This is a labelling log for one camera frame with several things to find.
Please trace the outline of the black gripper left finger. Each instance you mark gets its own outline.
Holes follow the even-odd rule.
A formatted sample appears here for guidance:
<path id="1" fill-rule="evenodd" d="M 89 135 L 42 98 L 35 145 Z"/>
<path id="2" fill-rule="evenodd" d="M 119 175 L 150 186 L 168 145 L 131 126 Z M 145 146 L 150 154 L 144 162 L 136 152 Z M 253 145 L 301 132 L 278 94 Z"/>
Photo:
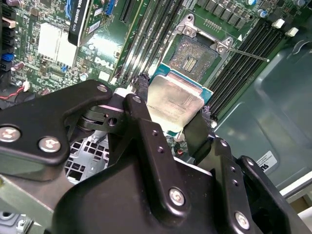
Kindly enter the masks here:
<path id="1" fill-rule="evenodd" d="M 0 113 L 0 172 L 50 181 L 61 172 L 72 142 L 102 127 L 109 135 L 109 167 L 139 161 L 155 216 L 187 216 L 191 203 L 159 124 L 144 99 L 117 97 L 96 80 L 58 90 Z"/>

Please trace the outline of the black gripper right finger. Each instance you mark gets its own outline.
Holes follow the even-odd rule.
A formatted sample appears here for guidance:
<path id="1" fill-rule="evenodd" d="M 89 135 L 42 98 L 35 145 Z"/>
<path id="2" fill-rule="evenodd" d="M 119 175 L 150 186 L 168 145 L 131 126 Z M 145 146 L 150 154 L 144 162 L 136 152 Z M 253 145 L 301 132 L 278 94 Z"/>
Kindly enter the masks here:
<path id="1" fill-rule="evenodd" d="M 214 220 L 222 234 L 299 234 L 301 219 L 261 168 L 247 156 L 235 158 L 211 128 L 204 106 L 184 128 L 194 165 L 213 176 Z"/>

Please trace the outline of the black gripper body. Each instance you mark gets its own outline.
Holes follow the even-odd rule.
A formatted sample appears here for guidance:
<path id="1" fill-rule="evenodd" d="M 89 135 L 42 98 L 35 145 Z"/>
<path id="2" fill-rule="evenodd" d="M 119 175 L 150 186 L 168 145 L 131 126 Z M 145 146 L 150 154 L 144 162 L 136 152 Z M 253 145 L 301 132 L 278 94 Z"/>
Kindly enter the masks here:
<path id="1" fill-rule="evenodd" d="M 119 163 L 72 187 L 55 208 L 55 234 L 225 234 L 228 221 L 216 197 L 213 177 L 176 159 L 191 212 L 169 227 L 152 214 L 138 161 Z"/>

